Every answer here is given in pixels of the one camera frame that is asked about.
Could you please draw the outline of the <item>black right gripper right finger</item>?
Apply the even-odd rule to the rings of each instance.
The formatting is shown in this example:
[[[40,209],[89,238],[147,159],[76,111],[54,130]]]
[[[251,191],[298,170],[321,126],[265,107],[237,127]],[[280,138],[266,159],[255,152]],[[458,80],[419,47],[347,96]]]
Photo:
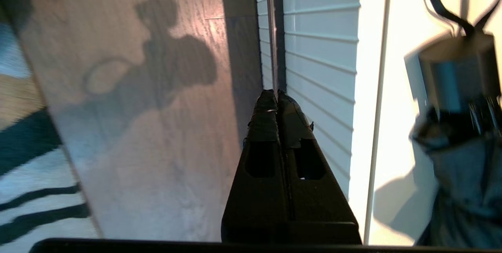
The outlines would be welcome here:
[[[288,197],[287,238],[304,244],[361,244],[358,222],[299,104],[278,94]]]

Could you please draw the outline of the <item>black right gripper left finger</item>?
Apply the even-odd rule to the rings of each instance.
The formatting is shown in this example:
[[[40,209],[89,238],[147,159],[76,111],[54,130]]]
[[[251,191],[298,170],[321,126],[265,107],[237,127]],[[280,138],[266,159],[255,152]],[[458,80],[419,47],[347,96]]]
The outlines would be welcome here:
[[[263,90],[253,108],[221,219],[224,243],[272,243],[287,222],[287,192],[278,135],[278,103]]]

